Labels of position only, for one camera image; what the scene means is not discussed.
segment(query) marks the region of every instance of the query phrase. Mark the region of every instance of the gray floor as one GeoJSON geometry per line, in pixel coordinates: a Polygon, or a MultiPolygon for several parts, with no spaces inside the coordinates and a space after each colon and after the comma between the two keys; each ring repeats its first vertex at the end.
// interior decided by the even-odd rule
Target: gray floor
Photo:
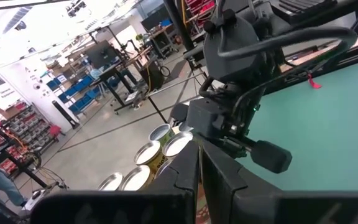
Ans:
{"type": "MultiPolygon", "coordinates": [[[[182,53],[183,49],[164,60],[165,63],[169,62],[165,66],[172,70],[175,64],[182,60],[182,53]]],[[[185,65],[181,77],[165,86],[184,80],[188,75],[190,69],[185,65]]],[[[198,80],[203,82],[204,79],[198,76],[198,80]]],[[[196,89],[199,88],[198,83],[190,80],[156,94],[152,99],[168,119],[173,105],[194,98],[196,89]]],[[[71,189],[95,190],[113,172],[127,174],[135,167],[133,157],[147,142],[149,132],[163,123],[149,101],[145,101],[136,111],[125,108],[116,115],[113,109],[118,107],[118,103],[111,107],[110,99],[111,94],[99,103],[91,105],[86,111],[86,117],[81,120],[81,127],[67,133],[42,156],[43,166],[60,175],[71,189]]],[[[40,187],[26,174],[18,176],[15,183],[26,197],[30,197],[32,191],[40,187]]],[[[6,201],[6,205],[13,211],[20,210],[8,201],[4,193],[0,192],[0,198],[6,201]]]]}

